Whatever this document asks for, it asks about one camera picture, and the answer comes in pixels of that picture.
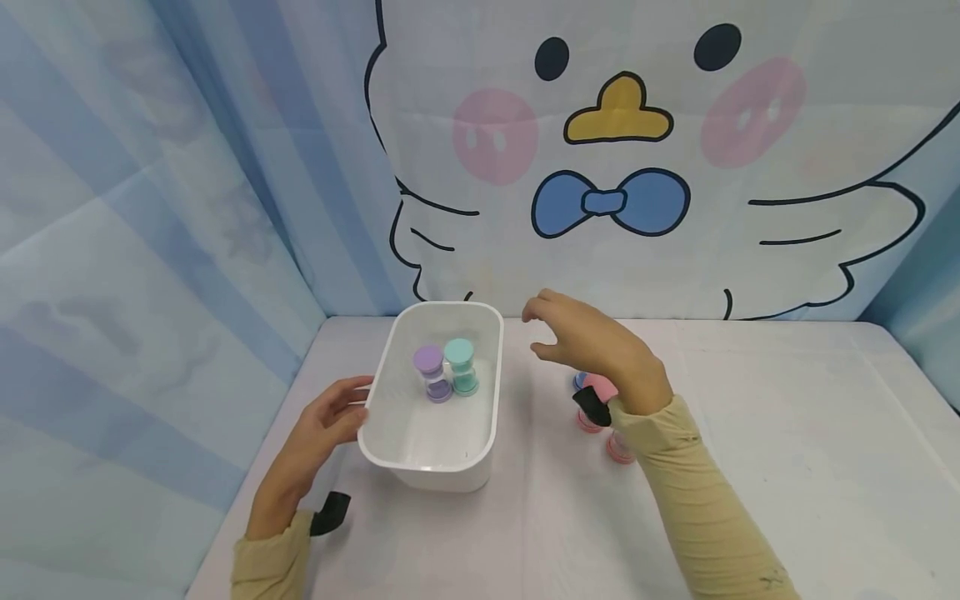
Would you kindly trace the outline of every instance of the pink cap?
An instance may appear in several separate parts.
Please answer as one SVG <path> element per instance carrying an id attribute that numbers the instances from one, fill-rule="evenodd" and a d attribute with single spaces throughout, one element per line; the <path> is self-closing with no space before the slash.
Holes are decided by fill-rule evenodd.
<path id="1" fill-rule="evenodd" d="M 597 397 L 604 404 L 610 402 L 610 399 L 618 394 L 616 386 L 607 377 L 596 373 L 584 377 L 584 387 L 592 387 Z"/>

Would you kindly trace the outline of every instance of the cartoon eye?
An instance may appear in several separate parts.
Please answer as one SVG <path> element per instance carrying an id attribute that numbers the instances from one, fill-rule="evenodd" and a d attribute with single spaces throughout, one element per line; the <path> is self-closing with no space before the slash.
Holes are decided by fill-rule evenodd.
<path id="1" fill-rule="evenodd" d="M 736 25 L 714 25 L 700 36 L 697 47 L 693 49 L 693 60 L 705 71 L 719 71 L 730 64 L 740 51 L 742 40 Z"/>
<path id="2" fill-rule="evenodd" d="M 559 37 L 548 37 L 537 50 L 534 68 L 542 80 L 552 82 L 564 73 L 568 62 L 570 49 L 566 47 L 566 42 Z"/>

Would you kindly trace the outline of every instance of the blue sand timer cap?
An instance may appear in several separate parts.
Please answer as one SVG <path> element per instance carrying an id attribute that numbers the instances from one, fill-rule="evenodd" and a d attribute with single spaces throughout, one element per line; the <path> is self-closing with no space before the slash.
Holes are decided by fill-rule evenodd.
<path id="1" fill-rule="evenodd" d="M 446 343 L 444 356 L 450 361 L 450 366 L 456 370 L 457 367 L 463 367 L 473 362 L 473 344 L 470 340 L 457 338 Z"/>

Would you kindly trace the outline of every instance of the hand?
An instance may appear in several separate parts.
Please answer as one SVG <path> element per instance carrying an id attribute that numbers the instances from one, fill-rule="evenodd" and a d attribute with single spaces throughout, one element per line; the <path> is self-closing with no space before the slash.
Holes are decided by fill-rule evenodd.
<path id="1" fill-rule="evenodd" d="M 356 441 L 357 431 L 367 419 L 367 409 L 360 403 L 370 392 L 357 388 L 371 383 L 369 375 L 341 379 L 303 409 L 253 498 L 248 540 L 283 533 L 333 449 Z"/>
<path id="2" fill-rule="evenodd" d="M 673 398 L 663 363 L 643 340 L 593 306 L 542 290 L 523 307 L 523 322 L 545 322 L 557 344 L 534 343 L 540 360 L 595 372 L 613 382 L 627 412 L 652 415 Z"/>

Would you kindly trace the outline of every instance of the purple sand timer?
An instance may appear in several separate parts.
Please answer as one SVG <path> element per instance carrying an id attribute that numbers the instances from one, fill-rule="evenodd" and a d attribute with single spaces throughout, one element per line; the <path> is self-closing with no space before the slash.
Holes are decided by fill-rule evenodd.
<path id="1" fill-rule="evenodd" d="M 453 396 L 453 386 L 444 377 L 444 351 L 439 346 L 424 346 L 414 353 L 414 367 L 426 383 L 426 397 L 437 404 Z"/>

